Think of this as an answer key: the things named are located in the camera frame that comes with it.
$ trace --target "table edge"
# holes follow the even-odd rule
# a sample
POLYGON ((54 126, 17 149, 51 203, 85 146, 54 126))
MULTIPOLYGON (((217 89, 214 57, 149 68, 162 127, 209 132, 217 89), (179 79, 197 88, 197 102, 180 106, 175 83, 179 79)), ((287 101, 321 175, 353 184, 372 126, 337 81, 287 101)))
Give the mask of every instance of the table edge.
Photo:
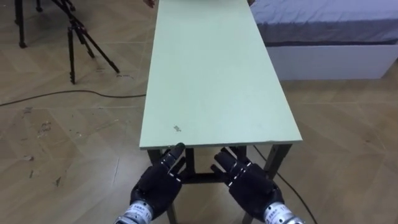
MULTIPOLYGON (((297 144, 302 142, 303 139, 291 140, 291 141, 266 141, 266 142, 245 142, 245 143, 229 143, 229 144, 198 144, 198 145, 186 145, 187 148, 198 148, 198 147, 228 147, 228 146, 252 146, 252 145, 279 145, 279 144, 297 144)), ((142 151, 148 150, 159 150, 167 149, 172 146, 139 146, 142 151)))

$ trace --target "white bed frame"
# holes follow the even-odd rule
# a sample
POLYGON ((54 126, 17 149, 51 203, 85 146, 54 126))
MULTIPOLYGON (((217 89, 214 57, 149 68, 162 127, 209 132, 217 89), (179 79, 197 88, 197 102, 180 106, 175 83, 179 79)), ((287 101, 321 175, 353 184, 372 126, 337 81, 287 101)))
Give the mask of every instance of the white bed frame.
POLYGON ((267 47, 279 80, 381 78, 398 58, 395 45, 267 47))

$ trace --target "black cable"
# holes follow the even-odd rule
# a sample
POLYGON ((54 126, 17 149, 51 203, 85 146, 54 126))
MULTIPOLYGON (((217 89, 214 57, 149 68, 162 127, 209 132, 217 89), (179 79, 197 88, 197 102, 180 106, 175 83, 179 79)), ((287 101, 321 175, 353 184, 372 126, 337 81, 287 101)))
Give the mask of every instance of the black cable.
MULTIPOLYGON (((256 151, 260 154, 261 158, 264 159, 267 162, 267 159, 262 155, 262 153, 260 152, 260 150, 257 148, 257 146, 254 146, 254 148, 256 149, 256 151)), ((312 221, 315 224, 318 224, 317 220, 315 219, 315 217, 313 216, 310 208, 308 207, 308 205, 304 202, 304 199, 300 196, 300 194, 296 191, 296 189, 294 189, 294 187, 291 186, 290 183, 288 183, 278 172, 276 173, 276 175, 278 175, 278 177, 280 179, 282 179, 283 182, 285 182, 286 185, 288 185, 290 187, 290 189, 293 190, 293 192, 296 194, 296 196, 298 197, 298 199, 300 199, 300 201, 303 203, 305 209, 307 209, 307 212, 310 214, 312 221)))
POLYGON ((15 101, 11 101, 11 102, 8 102, 8 103, 2 103, 2 104, 0 104, 0 107, 11 105, 11 104, 14 104, 14 103, 20 103, 20 102, 27 101, 27 100, 33 100, 33 99, 44 97, 44 96, 63 94, 63 93, 93 93, 93 94, 96 94, 96 95, 102 96, 102 97, 118 98, 118 99, 138 98, 138 97, 146 96, 146 94, 131 95, 131 96, 111 96, 111 95, 105 95, 105 94, 102 94, 102 93, 98 93, 98 92, 95 92, 95 91, 92 91, 92 90, 64 90, 64 91, 56 91, 56 92, 52 92, 52 93, 45 93, 45 94, 41 94, 41 95, 37 95, 37 96, 31 96, 31 97, 28 97, 28 98, 24 98, 24 99, 21 99, 21 100, 15 100, 15 101))

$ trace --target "robotic hand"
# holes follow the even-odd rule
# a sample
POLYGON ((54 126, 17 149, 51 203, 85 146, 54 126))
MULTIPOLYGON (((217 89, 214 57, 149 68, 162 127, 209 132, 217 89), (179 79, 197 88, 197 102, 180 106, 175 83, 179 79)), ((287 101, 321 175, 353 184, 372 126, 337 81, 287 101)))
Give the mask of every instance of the robotic hand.
POLYGON ((178 172, 185 158, 176 161, 184 150, 185 145, 178 143, 143 173, 131 191, 130 207, 115 224, 149 224, 171 206, 182 186, 178 172))
POLYGON ((238 156, 236 159, 225 148, 215 156, 215 160, 226 173, 215 165, 211 169, 224 178, 232 197, 250 216, 267 224, 304 223, 284 205, 282 192, 257 164, 247 157, 238 156))

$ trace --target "wooden floor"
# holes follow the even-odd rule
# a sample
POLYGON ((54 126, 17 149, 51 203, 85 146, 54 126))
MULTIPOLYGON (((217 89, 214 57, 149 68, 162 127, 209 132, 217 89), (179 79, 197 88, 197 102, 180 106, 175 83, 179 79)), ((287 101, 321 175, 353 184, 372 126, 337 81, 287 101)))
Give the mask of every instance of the wooden floor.
MULTIPOLYGON (((73 86, 67 18, 48 0, 41 14, 33 0, 24 2, 24 50, 17 45, 12 0, 0 3, 0 103, 60 90, 146 92, 154 10, 140 0, 75 1, 76 15, 122 72, 115 75, 77 45, 73 86)), ((398 66, 381 80, 282 86, 304 142, 293 147, 280 173, 318 222, 398 224, 398 66)), ((113 223, 149 165, 138 148, 143 107, 144 98, 68 93, 0 108, 0 223, 113 223)), ((208 170, 215 152, 198 153, 198 171, 208 170)), ((264 163, 254 150, 249 157, 264 163)), ((276 181, 287 205, 312 223, 292 191, 276 181)), ((243 217, 221 184, 184 186, 175 207, 180 223, 239 223, 243 217)))

